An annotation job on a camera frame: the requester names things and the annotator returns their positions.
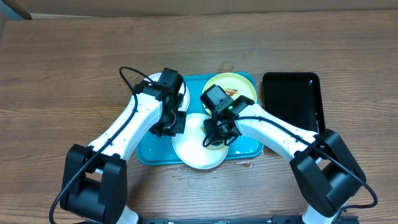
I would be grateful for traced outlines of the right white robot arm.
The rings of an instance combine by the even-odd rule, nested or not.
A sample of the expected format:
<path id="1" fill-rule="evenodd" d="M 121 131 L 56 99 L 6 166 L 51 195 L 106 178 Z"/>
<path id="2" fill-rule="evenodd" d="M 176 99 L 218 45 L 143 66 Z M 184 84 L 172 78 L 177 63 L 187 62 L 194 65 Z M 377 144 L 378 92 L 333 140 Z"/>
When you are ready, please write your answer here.
<path id="1" fill-rule="evenodd" d="M 347 201 L 366 176 L 340 135 L 330 129 L 321 134 L 297 128 L 269 114 L 246 96 L 202 94 L 211 111 L 205 121 L 203 145 L 245 136 L 255 139 L 289 162 L 295 180 L 308 203 L 303 223 L 337 223 Z"/>

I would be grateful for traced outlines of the white plate with sauce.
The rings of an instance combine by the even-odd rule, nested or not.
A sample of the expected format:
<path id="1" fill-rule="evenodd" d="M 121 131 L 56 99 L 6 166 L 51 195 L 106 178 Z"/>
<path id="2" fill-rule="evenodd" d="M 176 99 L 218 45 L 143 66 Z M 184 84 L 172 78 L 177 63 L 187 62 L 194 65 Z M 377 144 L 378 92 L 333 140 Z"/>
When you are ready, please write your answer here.
<path id="1" fill-rule="evenodd" d="M 181 161 L 196 169 L 212 169 L 220 165 L 228 153 L 228 148 L 223 150 L 207 150 L 202 142 L 205 138 L 203 122 L 210 116 L 202 113 L 187 115 L 185 131 L 172 137 L 175 153 Z"/>

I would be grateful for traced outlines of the yellow green sponge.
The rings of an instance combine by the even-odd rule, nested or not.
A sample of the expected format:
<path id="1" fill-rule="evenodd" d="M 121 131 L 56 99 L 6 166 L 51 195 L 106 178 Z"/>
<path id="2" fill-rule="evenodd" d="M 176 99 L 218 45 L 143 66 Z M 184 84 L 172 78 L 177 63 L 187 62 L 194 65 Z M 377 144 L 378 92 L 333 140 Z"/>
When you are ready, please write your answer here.
<path id="1" fill-rule="evenodd" d="M 207 150 L 223 150 L 225 148 L 228 148 L 223 141 L 220 142 L 213 142 L 209 146 L 207 146 L 205 149 Z"/>

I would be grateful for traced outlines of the yellow-green plate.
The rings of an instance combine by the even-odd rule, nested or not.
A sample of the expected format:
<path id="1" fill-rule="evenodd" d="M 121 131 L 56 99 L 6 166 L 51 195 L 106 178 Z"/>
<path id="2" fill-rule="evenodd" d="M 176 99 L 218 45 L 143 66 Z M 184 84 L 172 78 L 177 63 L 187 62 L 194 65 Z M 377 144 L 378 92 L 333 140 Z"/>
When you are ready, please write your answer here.
<path id="1" fill-rule="evenodd" d="M 243 100 L 236 103 L 240 96 L 245 96 L 255 103 L 258 102 L 256 84 L 252 76 L 247 73 L 220 73 L 215 75 L 206 82 L 202 93 L 206 92 L 212 85 L 220 86 L 226 95 L 234 100 L 234 103 L 228 105 L 228 109 L 232 109 L 234 113 L 242 110 L 243 106 L 239 106 L 239 103 L 248 104 Z"/>

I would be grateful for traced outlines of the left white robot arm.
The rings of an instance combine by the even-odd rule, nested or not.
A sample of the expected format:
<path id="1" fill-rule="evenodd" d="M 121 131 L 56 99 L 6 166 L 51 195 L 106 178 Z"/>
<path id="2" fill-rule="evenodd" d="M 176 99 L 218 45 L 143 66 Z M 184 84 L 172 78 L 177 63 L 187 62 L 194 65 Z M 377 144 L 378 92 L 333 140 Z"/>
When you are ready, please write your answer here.
<path id="1" fill-rule="evenodd" d="M 154 95 L 134 94 L 117 120 L 88 146 L 74 144 L 68 151 L 62 190 L 54 201 L 61 209 L 96 223 L 139 223 L 140 217 L 126 204 L 127 162 L 152 127 L 165 128 L 164 136 L 182 133 L 182 119 L 190 94 L 183 87 L 171 103 L 170 124 L 162 118 L 168 104 Z"/>

